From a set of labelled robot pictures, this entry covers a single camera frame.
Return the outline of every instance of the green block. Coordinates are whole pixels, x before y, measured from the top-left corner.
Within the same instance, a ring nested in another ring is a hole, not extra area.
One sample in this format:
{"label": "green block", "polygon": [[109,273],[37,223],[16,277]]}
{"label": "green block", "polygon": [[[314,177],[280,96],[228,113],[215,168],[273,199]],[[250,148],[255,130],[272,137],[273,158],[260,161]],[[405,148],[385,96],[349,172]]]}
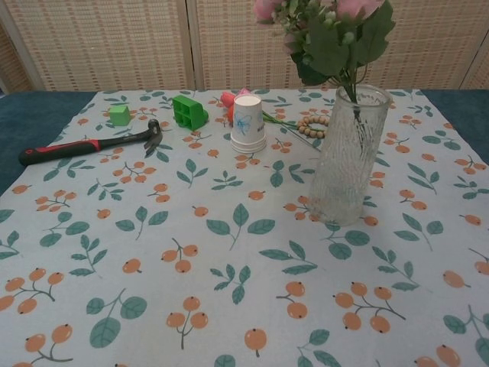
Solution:
{"label": "green block", "polygon": [[127,106],[113,106],[108,111],[110,122],[114,126],[126,126],[131,121],[131,114]]}
{"label": "green block", "polygon": [[193,132],[203,127],[209,119],[209,114],[202,104],[181,95],[173,98],[173,114],[178,126],[189,128]]}

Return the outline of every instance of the clear glass vase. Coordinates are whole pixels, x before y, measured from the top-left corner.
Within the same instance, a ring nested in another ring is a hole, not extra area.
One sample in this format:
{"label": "clear glass vase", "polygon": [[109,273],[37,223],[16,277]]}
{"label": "clear glass vase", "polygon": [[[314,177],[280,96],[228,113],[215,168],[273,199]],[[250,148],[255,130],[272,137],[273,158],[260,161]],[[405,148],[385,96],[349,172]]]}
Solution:
{"label": "clear glass vase", "polygon": [[385,90],[359,84],[357,101],[351,102],[343,87],[336,91],[309,192],[309,210],[321,222],[347,226],[361,216],[392,99]]}

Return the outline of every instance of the tablecloth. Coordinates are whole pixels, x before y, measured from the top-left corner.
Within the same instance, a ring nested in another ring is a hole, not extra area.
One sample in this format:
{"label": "tablecloth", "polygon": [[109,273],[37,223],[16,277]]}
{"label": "tablecloth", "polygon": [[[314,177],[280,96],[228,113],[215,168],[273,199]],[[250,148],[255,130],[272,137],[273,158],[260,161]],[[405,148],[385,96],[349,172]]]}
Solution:
{"label": "tablecloth", "polygon": [[[254,92],[285,121],[335,98]],[[220,91],[98,93],[58,142],[153,117],[163,141],[31,166],[2,196],[2,365],[489,365],[486,166],[421,92],[391,93],[345,228],[307,210],[320,140],[267,124],[266,149],[238,154]],[[209,123],[179,128],[177,94]]]}

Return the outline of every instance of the bead bracelet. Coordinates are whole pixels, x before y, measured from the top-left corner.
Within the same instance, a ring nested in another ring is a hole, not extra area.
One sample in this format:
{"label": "bead bracelet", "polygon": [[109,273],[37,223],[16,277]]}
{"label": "bead bracelet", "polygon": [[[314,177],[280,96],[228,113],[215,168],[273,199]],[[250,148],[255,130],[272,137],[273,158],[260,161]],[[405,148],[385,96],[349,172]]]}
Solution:
{"label": "bead bracelet", "polygon": [[326,120],[324,116],[311,116],[304,117],[299,120],[298,131],[305,136],[309,136],[310,138],[318,138],[323,139],[325,137],[325,130],[319,130],[317,128],[310,128],[309,124],[321,124],[324,126],[328,126],[329,121]]}

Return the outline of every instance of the white paper cup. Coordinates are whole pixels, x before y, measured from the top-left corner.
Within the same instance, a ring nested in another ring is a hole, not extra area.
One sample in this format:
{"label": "white paper cup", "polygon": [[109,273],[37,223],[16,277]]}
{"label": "white paper cup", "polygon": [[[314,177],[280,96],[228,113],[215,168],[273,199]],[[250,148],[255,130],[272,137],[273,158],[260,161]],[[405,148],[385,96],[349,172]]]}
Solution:
{"label": "white paper cup", "polygon": [[254,153],[267,145],[261,99],[254,94],[235,98],[231,146],[240,153]]}

